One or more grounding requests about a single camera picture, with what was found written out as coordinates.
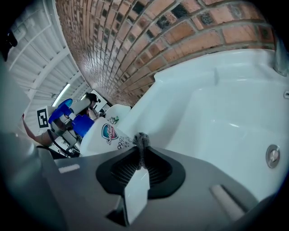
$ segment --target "white bottle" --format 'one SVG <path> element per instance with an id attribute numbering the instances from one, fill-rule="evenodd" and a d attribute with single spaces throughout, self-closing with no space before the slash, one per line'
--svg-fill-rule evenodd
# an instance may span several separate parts
<path id="1" fill-rule="evenodd" d="M 132 146 L 132 138 L 114 128 L 105 118 L 100 117 L 83 137 L 80 154 L 86 157 Z"/>

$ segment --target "white sink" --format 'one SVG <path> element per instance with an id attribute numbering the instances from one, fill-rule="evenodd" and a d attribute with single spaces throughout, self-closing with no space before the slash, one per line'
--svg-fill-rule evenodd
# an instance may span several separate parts
<path id="1" fill-rule="evenodd" d="M 269 50 L 225 51 L 161 71 L 118 129 L 212 163 L 260 201 L 289 167 L 289 79 L 272 69 L 273 58 Z M 281 154 L 273 169 L 265 157 L 271 144 Z"/>

